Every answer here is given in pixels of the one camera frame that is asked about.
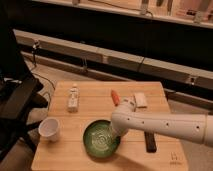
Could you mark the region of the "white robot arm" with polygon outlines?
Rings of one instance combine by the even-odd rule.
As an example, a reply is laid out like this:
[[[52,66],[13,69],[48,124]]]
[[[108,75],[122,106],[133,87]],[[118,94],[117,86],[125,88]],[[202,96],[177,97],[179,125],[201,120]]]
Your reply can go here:
[[[134,109],[135,103],[130,99],[115,108],[111,115],[114,135],[123,136],[135,129],[213,147],[213,115],[145,114]]]

